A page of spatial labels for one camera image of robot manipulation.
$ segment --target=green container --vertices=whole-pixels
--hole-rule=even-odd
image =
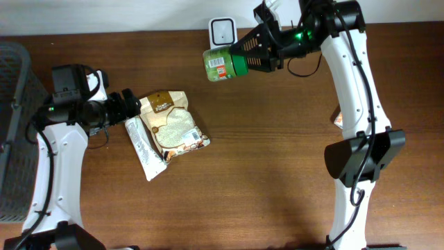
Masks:
[[[203,62],[210,81],[221,81],[248,73],[247,60],[230,54],[230,46],[209,49],[203,52]]]

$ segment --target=tabletop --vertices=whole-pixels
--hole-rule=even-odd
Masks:
[[[239,37],[248,29],[239,30]],[[368,244],[444,246],[444,23],[369,24],[368,57],[379,99],[407,143],[381,173],[368,209]],[[183,90],[211,145],[174,158],[148,182],[122,124],[83,159],[85,229],[106,247],[266,249],[322,244],[334,218],[334,181],[323,151],[342,140],[323,58],[309,78],[286,69],[209,82],[207,31],[3,37],[30,52],[52,91],[51,67],[81,63],[108,73],[108,92],[139,97]],[[301,74],[319,53],[293,60]],[[97,135],[90,145],[104,140]],[[21,233],[0,225],[0,244]]]

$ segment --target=brown table surface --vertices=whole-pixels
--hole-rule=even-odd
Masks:
[[[239,32],[239,37],[247,30]],[[407,144],[382,172],[367,216],[369,244],[444,248],[444,23],[368,25],[379,98]],[[323,243],[334,217],[325,146],[342,140],[323,58],[310,78],[287,70],[211,83],[202,63],[207,31],[4,37],[29,50],[52,90],[51,67],[104,69],[108,92],[184,90],[211,145],[174,158],[148,182],[123,125],[86,151],[81,180],[85,228],[106,247],[265,249]],[[294,60],[309,73],[319,54]],[[90,144],[100,144],[92,137]],[[21,224],[0,225],[0,242]]]

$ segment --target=green lid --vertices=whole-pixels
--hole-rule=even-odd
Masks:
[[[232,55],[234,70],[237,76],[248,74],[247,58],[243,56]]]

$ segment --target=white wall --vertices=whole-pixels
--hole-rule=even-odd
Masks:
[[[367,23],[444,20],[444,0],[359,0]],[[213,17],[257,25],[261,0],[0,0],[0,35],[206,29]],[[284,0],[282,25],[297,23],[298,0]]]

